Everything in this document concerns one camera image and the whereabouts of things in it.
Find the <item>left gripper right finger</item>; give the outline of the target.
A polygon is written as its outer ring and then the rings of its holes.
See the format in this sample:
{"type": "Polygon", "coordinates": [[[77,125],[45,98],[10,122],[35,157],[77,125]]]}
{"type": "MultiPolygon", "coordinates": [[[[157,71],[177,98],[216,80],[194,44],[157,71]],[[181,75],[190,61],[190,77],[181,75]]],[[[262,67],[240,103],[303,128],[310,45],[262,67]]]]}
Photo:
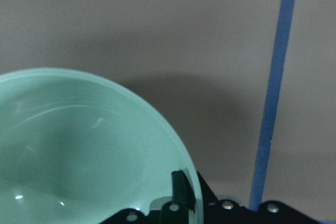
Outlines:
{"type": "Polygon", "coordinates": [[[197,174],[200,182],[204,223],[262,223],[262,224],[318,224],[319,221],[299,212],[298,210],[279,201],[266,201],[250,210],[231,200],[219,200],[200,173],[197,174]]]}

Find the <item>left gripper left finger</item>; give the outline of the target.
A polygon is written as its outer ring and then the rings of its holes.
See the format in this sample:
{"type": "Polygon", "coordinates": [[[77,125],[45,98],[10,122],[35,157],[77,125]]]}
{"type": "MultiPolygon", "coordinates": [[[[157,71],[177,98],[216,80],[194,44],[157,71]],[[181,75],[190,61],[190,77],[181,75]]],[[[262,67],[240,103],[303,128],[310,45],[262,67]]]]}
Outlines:
{"type": "Polygon", "coordinates": [[[158,210],[150,210],[148,214],[126,208],[108,217],[102,223],[139,223],[139,224],[163,224],[163,223],[192,223],[192,212],[195,211],[195,196],[183,171],[173,171],[172,198],[164,202],[158,210]]]}

